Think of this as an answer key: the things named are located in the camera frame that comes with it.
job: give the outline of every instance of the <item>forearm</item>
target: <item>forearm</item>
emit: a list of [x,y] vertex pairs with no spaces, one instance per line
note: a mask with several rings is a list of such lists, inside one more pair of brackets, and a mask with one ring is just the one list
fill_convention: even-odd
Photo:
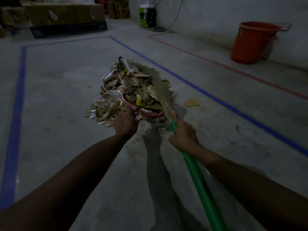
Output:
[[115,135],[86,149],[0,214],[0,224],[13,225],[12,230],[68,230],[126,141]]
[[190,152],[268,230],[308,229],[308,200],[202,146]]

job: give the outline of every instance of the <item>broom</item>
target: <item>broom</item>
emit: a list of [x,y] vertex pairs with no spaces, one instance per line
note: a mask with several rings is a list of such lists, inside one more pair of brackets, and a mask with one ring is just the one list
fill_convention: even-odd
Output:
[[[159,73],[154,69],[150,69],[146,66],[142,66],[144,72],[152,76],[153,87],[156,92],[156,96],[162,105],[165,115],[170,123],[173,133],[176,132],[176,123],[172,120],[172,102],[170,93],[166,84],[161,80]],[[210,222],[213,231],[226,231],[224,219],[219,212],[219,209],[215,203],[214,197],[203,177],[201,169],[197,161],[185,152],[181,152],[185,159],[187,168],[190,172],[190,176],[195,184],[202,206],[206,212],[208,220]]]

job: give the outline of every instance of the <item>hand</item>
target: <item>hand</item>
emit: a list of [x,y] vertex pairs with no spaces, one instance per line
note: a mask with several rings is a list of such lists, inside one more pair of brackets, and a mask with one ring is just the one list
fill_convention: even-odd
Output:
[[115,133],[123,135],[130,139],[138,129],[139,121],[135,118],[134,112],[136,110],[123,110],[113,121]]
[[182,121],[178,118],[175,111],[172,111],[173,120],[177,124],[175,135],[170,136],[169,142],[178,150],[184,151],[190,154],[195,146],[201,146],[196,136],[196,131],[187,122]]

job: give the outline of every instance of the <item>white wall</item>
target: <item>white wall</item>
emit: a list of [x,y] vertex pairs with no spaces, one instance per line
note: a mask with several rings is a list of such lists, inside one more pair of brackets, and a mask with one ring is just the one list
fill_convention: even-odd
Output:
[[[160,1],[156,7],[160,26],[171,26],[181,1]],[[133,19],[139,19],[142,3],[144,0],[130,0]],[[232,48],[238,25],[245,21],[291,23],[289,31],[278,32],[269,59],[308,68],[308,0],[184,0],[171,30]]]

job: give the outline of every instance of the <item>black pallet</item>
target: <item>black pallet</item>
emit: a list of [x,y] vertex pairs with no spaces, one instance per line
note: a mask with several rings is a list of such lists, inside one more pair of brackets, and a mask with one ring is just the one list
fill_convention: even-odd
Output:
[[30,27],[30,30],[34,38],[46,38],[56,35],[76,35],[88,32],[100,32],[107,30],[107,23],[94,22],[94,23],[82,23],[82,24],[69,24],[69,25],[50,25],[50,26],[38,26]]

